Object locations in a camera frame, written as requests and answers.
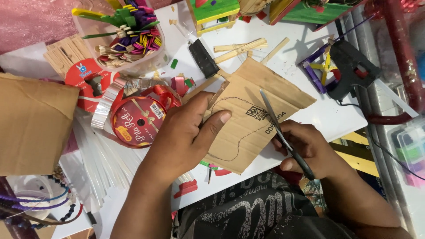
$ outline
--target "person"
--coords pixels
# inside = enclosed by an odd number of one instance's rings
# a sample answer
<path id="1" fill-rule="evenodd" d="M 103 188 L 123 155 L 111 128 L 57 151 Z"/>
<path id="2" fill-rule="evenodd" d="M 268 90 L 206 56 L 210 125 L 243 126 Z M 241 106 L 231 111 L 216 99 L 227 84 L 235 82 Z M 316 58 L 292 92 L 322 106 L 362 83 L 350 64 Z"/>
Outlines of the person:
<path id="1" fill-rule="evenodd" d="M 171 219 L 171 184 L 195 168 L 231 118 L 222 110 L 201 125 L 213 93 L 200 92 L 172 108 L 134 176 L 111 239 L 409 239 L 391 206 L 366 184 L 312 125 L 292 120 L 280 128 L 320 179 L 328 218 L 317 216 L 296 187 L 264 172 L 193 203 Z M 286 149 L 276 140 L 275 149 Z M 291 157 L 283 171 L 301 173 Z"/>

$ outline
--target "plastic storage box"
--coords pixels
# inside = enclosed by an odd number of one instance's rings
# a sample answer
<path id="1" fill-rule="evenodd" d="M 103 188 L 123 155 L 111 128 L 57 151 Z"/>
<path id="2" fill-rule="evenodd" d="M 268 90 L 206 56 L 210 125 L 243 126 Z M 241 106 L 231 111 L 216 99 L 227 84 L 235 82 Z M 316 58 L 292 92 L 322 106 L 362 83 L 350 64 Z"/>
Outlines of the plastic storage box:
<path id="1" fill-rule="evenodd" d="M 96 6 L 93 5 L 91 8 L 87 8 L 86 6 L 76 6 L 76 8 L 82 8 L 87 9 L 91 11 L 97 11 L 101 12 L 103 14 L 107 15 L 113 15 L 114 10 L 108 6 L 108 3 L 104 0 L 101 0 L 104 2 L 104 4 L 97 4 Z M 149 0 L 146 0 L 146 4 L 148 7 L 152 7 Z M 86 35 L 93 35 L 93 34 L 101 34 L 101 33 L 108 33 L 108 32 L 115 32 L 115 29 L 117 27 L 109 24 L 109 23 L 103 23 L 100 21 L 94 21 L 90 19 L 85 19 L 82 17 L 73 16 L 75 25 L 77 26 L 78 32 L 80 36 L 86 36 Z M 156 27 L 158 28 L 159 33 L 161 34 L 161 47 L 158 51 L 154 52 L 153 54 L 150 54 L 147 57 L 144 57 L 142 59 L 139 59 L 135 62 L 125 64 L 121 67 L 117 68 L 109 68 L 103 65 L 98 65 L 105 71 L 119 71 L 120 73 L 128 74 L 128 75 L 135 75 L 139 76 L 141 74 L 145 74 L 148 72 L 155 71 L 156 69 L 159 69 L 169 63 L 169 59 L 165 50 L 165 37 L 164 33 L 162 32 L 160 24 L 157 24 Z M 116 38 L 116 35 L 113 36 L 107 36 L 107 37 L 97 37 L 97 38 L 90 38 L 85 39 L 84 43 L 86 44 L 88 50 L 90 51 L 90 54 L 93 56 L 94 59 L 98 58 L 100 56 L 99 53 L 94 51 L 95 46 L 109 46 L 110 43 Z"/>
<path id="2" fill-rule="evenodd" d="M 425 121 L 421 120 L 390 134 L 400 162 L 419 177 L 425 178 Z M 408 185 L 417 188 L 425 186 L 424 180 L 405 169 L 403 171 Z"/>

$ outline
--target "scissors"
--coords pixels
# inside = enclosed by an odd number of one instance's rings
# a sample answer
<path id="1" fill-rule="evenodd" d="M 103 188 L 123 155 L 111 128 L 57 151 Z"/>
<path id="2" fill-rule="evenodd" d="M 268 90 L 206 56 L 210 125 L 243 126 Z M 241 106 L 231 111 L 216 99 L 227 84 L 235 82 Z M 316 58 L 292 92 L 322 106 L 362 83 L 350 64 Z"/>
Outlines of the scissors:
<path id="1" fill-rule="evenodd" d="M 314 177 L 312 169 L 308 166 L 306 161 L 298 154 L 298 152 L 294 148 L 292 148 L 283 137 L 282 131 L 280 130 L 280 127 L 279 127 L 278 119 L 276 118 L 275 112 L 273 111 L 273 108 L 270 105 L 270 102 L 267 99 L 266 94 L 261 89 L 260 89 L 260 93 L 261 93 L 261 96 L 263 97 L 264 103 L 266 104 L 269 116 L 272 119 L 272 122 L 275 125 L 275 129 L 278 133 L 277 140 L 279 140 L 282 146 L 286 145 L 286 147 L 288 148 L 288 151 L 292 154 L 292 157 L 294 157 L 295 161 L 297 161 L 297 163 L 300 165 L 306 178 L 308 178 L 308 180 L 314 180 L 315 177 Z"/>

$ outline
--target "left hand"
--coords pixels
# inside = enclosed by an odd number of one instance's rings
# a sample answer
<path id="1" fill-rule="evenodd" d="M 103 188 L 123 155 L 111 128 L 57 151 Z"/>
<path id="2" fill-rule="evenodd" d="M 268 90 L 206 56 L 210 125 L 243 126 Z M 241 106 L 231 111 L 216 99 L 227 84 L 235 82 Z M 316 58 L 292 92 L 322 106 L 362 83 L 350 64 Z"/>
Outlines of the left hand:
<path id="1" fill-rule="evenodd" d="M 170 184 L 195 168 L 232 116 L 228 110 L 219 111 L 199 128 L 213 96 L 201 91 L 187 104 L 170 109 L 140 168 Z"/>

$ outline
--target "scissor blade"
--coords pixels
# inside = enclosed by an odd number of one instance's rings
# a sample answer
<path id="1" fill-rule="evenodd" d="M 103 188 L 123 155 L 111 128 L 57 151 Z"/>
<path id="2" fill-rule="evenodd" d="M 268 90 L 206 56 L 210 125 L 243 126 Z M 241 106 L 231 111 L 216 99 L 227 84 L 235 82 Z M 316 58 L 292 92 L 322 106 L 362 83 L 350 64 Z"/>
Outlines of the scissor blade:
<path id="1" fill-rule="evenodd" d="M 275 129 L 278 133 L 279 138 L 285 143 L 285 145 L 288 147 L 289 150 L 292 151 L 291 146 L 288 144 L 288 142 L 283 137 L 282 131 L 280 130 L 279 121 L 276 118 L 275 112 L 273 111 L 272 105 L 269 102 L 269 99 L 267 98 L 266 94 L 263 92 L 263 90 L 260 89 L 261 97 L 263 98 L 264 104 L 267 107 L 267 111 L 269 113 L 270 118 L 272 119 L 273 124 L 275 125 Z"/>

